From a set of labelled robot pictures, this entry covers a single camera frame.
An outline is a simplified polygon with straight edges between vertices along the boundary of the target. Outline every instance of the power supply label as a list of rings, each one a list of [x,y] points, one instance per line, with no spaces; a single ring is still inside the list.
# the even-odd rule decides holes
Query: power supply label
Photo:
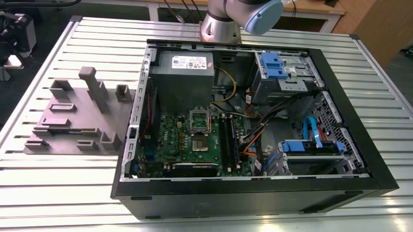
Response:
[[[172,57],[172,69],[207,69],[206,57]]]

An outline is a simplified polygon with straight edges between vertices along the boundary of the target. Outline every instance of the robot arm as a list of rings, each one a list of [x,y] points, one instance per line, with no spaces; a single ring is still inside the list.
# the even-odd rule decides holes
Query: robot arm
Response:
[[[279,20],[283,4],[291,0],[210,0],[202,24],[202,40],[238,43],[239,26],[252,35],[266,33]]]

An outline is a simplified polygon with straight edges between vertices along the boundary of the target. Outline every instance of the wooden table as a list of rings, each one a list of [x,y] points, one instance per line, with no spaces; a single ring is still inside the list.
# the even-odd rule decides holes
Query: wooden table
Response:
[[[146,6],[150,11],[151,21],[159,21],[158,9],[168,7],[163,0],[84,0],[83,2]],[[182,4],[180,0],[167,0],[167,2],[171,8],[186,9],[186,6]],[[184,0],[184,2],[187,3],[188,8],[195,10],[191,0]],[[194,2],[196,3],[199,10],[207,10],[208,0],[194,0]],[[295,2],[295,17],[325,20],[319,32],[330,33],[339,20],[339,17],[346,14],[346,10],[339,2],[337,3],[335,7],[326,6],[323,4],[323,0],[295,0]],[[286,5],[283,8],[282,16],[293,17],[293,11],[294,4]]]

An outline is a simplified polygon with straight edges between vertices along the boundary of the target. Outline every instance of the floor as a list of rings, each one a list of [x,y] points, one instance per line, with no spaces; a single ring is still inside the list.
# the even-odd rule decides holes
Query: floor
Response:
[[[36,26],[37,44],[31,56],[25,60],[25,68],[9,72],[12,75],[11,82],[5,83],[0,81],[0,128],[2,127],[32,82],[72,15],[135,20],[150,19],[146,7],[115,5],[108,7],[108,5],[103,4],[80,3],[79,5],[64,8],[60,11],[56,9],[41,9],[40,12],[43,23]],[[186,10],[176,10],[175,12],[186,18],[187,22],[191,22]],[[167,9],[159,9],[159,18],[162,21],[176,22],[176,19]],[[406,58],[402,53],[399,53],[387,67],[385,67],[385,71],[411,104],[413,91],[409,90],[413,88],[413,58]]]

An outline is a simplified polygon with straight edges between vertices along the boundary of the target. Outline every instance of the metal slat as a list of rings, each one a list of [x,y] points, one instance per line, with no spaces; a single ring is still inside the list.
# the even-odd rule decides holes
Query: metal slat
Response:
[[[274,42],[246,41],[243,37],[240,37],[240,39],[243,41],[243,44],[283,46],[283,47],[305,47],[305,48],[319,49],[323,52],[357,52],[358,51],[358,49],[347,48],[347,47],[327,47],[327,46],[307,45],[307,44],[301,44],[301,43],[280,43],[279,41],[274,41]]]
[[[347,66],[347,67],[366,67],[370,68],[371,64],[362,60],[347,60],[347,59],[327,59],[331,66]]]
[[[403,207],[389,207],[389,208],[361,208],[361,209],[338,209],[335,211],[331,211],[325,214],[306,214],[306,215],[279,215],[279,216],[250,216],[250,217],[239,217],[239,220],[242,221],[251,221],[251,220],[266,220],[270,222],[270,219],[285,219],[285,218],[313,218],[315,217],[345,217],[345,216],[361,216],[361,215],[407,215],[413,213],[411,208],[403,208]],[[235,223],[235,218],[196,218],[196,219],[163,219],[163,227],[170,228],[172,224],[176,226],[178,223],[186,222],[186,223],[195,223],[192,226],[199,225],[199,223],[206,222],[210,226],[218,223],[220,225],[223,222],[226,223]],[[77,217],[64,217],[57,216],[53,217],[53,220],[49,220],[47,217],[25,217],[25,218],[9,218],[7,220],[1,219],[0,223],[4,227],[33,227],[39,224],[44,226],[67,226],[67,225],[84,225],[84,222],[87,221],[88,225],[96,225],[96,224],[120,224],[120,223],[137,223],[135,226],[148,226],[154,222],[151,220],[140,220],[137,221],[136,218],[132,215],[109,215],[109,216],[77,216]]]
[[[79,71],[77,70],[49,70],[47,73],[48,77],[51,78],[63,78],[63,79],[79,79]],[[95,75],[97,80],[119,80],[121,79],[124,81],[137,81],[139,80],[139,72],[105,72],[105,71],[97,71]],[[137,86],[136,83],[129,83],[129,86]]]
[[[413,141],[413,130],[367,129],[367,132],[373,140],[411,140]]]
[[[147,25],[172,25],[174,27],[179,24],[176,23],[168,23],[168,22],[154,22],[154,21],[143,21],[143,20],[128,20],[128,19],[115,19],[115,18],[92,18],[92,17],[83,17],[83,21],[100,21],[100,22],[121,22],[121,23],[137,23],[144,26]],[[199,28],[199,24],[186,23],[186,27],[195,27]]]
[[[250,34],[242,31],[242,37],[250,38]],[[266,32],[259,38],[283,38],[283,39],[302,39],[302,40],[319,40],[319,41],[329,41],[329,42],[347,42],[353,43],[350,37],[345,36],[330,36],[330,34],[302,34],[302,33],[291,33],[291,31],[268,31]]]
[[[119,47],[119,48],[144,48],[146,47],[141,42],[115,41],[115,40],[89,40],[89,39],[71,39],[68,44],[69,45],[83,45],[83,46],[96,46],[96,47]]]
[[[84,160],[24,160],[16,163],[15,160],[2,159],[0,168],[112,168],[116,166],[116,161],[84,161]]]
[[[13,161],[115,161],[117,160],[116,156],[101,156],[101,155],[27,155],[21,152],[19,153],[5,153],[1,156],[2,160],[13,160]]]
[[[127,34],[140,35],[148,37],[175,37],[175,38],[198,38],[198,32],[175,31],[175,30],[144,30],[144,29],[125,29],[125,28],[103,28],[103,27],[88,27],[79,26],[76,31],[81,32],[96,32],[96,33],[111,33],[111,34]]]
[[[405,110],[397,109],[361,109],[357,108],[355,112],[361,118],[410,118]]]
[[[141,48],[123,48],[123,47],[92,47],[92,46],[65,46],[63,52],[81,53],[81,54],[108,54],[108,55],[128,55],[140,56],[144,52]]]
[[[389,88],[383,83],[363,83],[363,82],[341,81],[339,84],[343,89],[389,91]]]
[[[95,67],[97,71],[119,71],[119,72],[137,72],[140,70],[137,64],[124,63],[104,63],[104,62],[84,62],[84,61],[56,61],[55,69],[80,70],[81,67]]]
[[[387,129],[413,129],[413,122],[410,123],[373,123],[373,122],[363,122],[362,123],[365,128],[367,129],[379,129],[379,128],[387,128]]]
[[[354,108],[375,108],[375,109],[401,109],[401,104],[395,100],[377,99],[350,99]]]
[[[379,76],[377,75],[357,75],[335,73],[335,77],[339,81],[358,81],[358,82],[378,82],[382,83]]]
[[[143,54],[140,56],[101,55],[101,54],[99,55],[81,54],[81,56],[79,56],[77,53],[63,53],[57,56],[57,60],[141,64]]]
[[[379,152],[413,152],[411,141],[375,140],[373,142]]]
[[[323,56],[327,59],[349,59],[349,60],[361,60],[361,61],[367,60],[363,57],[361,52],[353,52],[353,53],[323,52]]]
[[[0,188],[0,206],[119,203],[108,194],[101,194],[109,193],[111,188],[109,185]]]
[[[335,42],[335,41],[322,41],[322,40],[303,40],[303,39],[294,39],[294,38],[279,38],[279,37],[255,37],[251,35],[242,35],[240,40],[246,42],[247,44],[250,42],[255,42],[259,40],[259,43],[272,43],[272,44],[293,44],[297,46],[297,44],[305,45],[307,47],[309,45],[319,46],[319,47],[333,47],[333,48],[357,48],[355,44],[353,42]]]
[[[115,168],[4,169],[0,172],[0,186],[109,185],[113,175]]]
[[[223,223],[212,222],[190,222],[190,223],[174,223],[171,225],[156,225],[152,224],[146,226],[141,231],[163,231],[163,228],[168,228],[168,232],[180,232],[182,228],[196,227],[199,231],[207,231],[210,228],[216,228],[226,232],[250,232],[250,231],[295,231],[295,232],[307,232],[307,231],[357,231],[359,228],[370,228],[373,231],[399,231],[405,232],[406,229],[413,225],[413,217],[409,215],[393,216],[391,220],[386,220],[385,216],[363,216],[363,217],[351,217],[351,223],[349,223],[345,218],[339,217],[327,217],[321,218],[319,220],[313,219],[305,224],[297,223],[297,219],[289,220],[272,220],[266,221],[264,223],[256,220],[244,220],[244,221],[228,221]],[[123,232],[135,232],[136,224],[123,224],[117,225],[121,227]],[[65,228],[53,228],[53,231],[67,231],[67,230],[81,230],[83,232],[101,232],[101,228],[113,228],[112,226],[67,226]]]
[[[141,37],[140,35],[119,36],[117,34],[109,34],[109,33],[89,33],[89,32],[76,31],[73,33],[72,39],[113,40],[113,41],[117,41],[119,43],[123,43],[123,41],[135,41],[135,42],[140,42],[140,46],[139,46],[140,48],[144,48],[147,46],[146,40],[143,40],[144,37]]]
[[[91,26],[91,27],[103,27],[103,28],[128,28],[128,29],[144,29],[144,30],[170,30],[170,25],[159,25],[159,24],[141,24],[141,23],[125,23],[125,22],[109,22],[109,21],[88,21],[81,20],[79,23],[80,26]],[[198,32],[198,28],[192,26],[174,26],[176,31],[187,31],[187,32]]]
[[[345,89],[343,90],[349,99],[377,99],[377,100],[394,100],[395,97],[393,96],[391,92],[370,92],[365,90],[353,90]]]

